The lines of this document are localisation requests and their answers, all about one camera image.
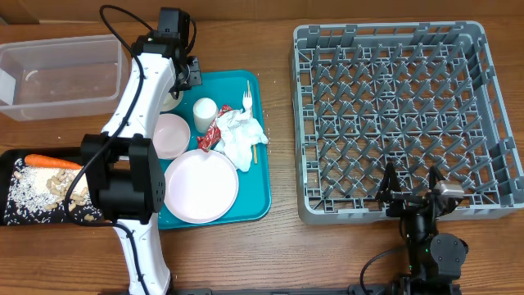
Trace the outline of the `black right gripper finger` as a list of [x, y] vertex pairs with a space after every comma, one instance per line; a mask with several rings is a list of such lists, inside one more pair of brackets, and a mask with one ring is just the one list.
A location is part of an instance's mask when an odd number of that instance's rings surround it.
[[445, 184], [445, 178], [436, 166], [429, 169], [429, 192], [440, 192], [442, 185]]
[[375, 199], [379, 202], [393, 202], [395, 195], [400, 192], [401, 188], [395, 166], [392, 162], [388, 162]]

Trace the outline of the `white bowl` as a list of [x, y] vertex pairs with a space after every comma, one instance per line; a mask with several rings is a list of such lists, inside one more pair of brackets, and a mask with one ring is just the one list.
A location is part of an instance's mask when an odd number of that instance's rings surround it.
[[173, 110], [183, 100], [183, 92], [167, 93], [161, 108], [162, 112]]

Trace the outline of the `red snack wrapper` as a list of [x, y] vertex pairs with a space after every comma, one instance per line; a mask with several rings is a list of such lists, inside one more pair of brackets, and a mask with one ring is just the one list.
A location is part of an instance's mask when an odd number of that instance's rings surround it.
[[219, 127], [217, 126], [216, 121], [222, 115], [231, 110], [232, 108], [229, 105], [222, 106], [222, 108], [218, 112], [218, 115], [211, 122], [211, 125], [206, 131], [205, 135], [196, 138], [197, 146], [199, 149], [203, 150], [204, 152], [208, 152], [221, 139], [221, 132]]

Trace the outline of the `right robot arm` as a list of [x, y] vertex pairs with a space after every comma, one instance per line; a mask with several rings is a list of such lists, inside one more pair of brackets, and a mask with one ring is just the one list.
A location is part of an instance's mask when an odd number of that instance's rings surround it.
[[432, 166], [429, 189], [424, 195], [403, 192], [395, 166], [386, 165], [376, 199], [389, 205], [388, 217], [400, 219], [400, 232], [409, 255], [409, 273], [397, 275], [380, 294], [460, 294], [454, 283], [468, 254], [468, 244], [453, 234], [441, 234], [438, 218], [453, 212], [463, 200], [464, 190], [447, 181]]

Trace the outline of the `white plastic cup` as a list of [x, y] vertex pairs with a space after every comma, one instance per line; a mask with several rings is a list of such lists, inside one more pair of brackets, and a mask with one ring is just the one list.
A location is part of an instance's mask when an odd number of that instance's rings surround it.
[[193, 105], [193, 119], [196, 130], [205, 134], [218, 115], [218, 107], [210, 98], [200, 98]]

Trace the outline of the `white napkin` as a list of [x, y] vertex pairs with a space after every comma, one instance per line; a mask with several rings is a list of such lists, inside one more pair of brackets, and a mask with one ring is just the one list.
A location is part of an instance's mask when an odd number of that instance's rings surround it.
[[259, 121], [249, 112], [227, 111], [216, 120], [220, 140], [214, 150], [224, 154], [242, 172], [251, 168], [251, 147], [258, 143], [267, 144], [269, 139]]

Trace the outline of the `large pink plate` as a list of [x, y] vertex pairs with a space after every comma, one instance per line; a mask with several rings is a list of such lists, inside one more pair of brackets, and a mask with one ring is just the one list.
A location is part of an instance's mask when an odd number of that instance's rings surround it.
[[165, 171], [165, 206], [189, 224], [205, 224], [225, 215], [237, 199], [237, 169], [224, 155], [200, 149], [185, 152]]

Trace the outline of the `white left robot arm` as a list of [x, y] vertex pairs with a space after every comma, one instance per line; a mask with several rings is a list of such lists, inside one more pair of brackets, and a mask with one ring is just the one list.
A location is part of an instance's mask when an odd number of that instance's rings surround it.
[[161, 250], [158, 219], [165, 177], [152, 137], [165, 99], [202, 83], [191, 54], [196, 22], [179, 8], [163, 7], [157, 28], [126, 46], [132, 70], [114, 115], [100, 134], [80, 146], [81, 175], [102, 214], [95, 227], [114, 229], [129, 272], [129, 294], [169, 294], [173, 278]]

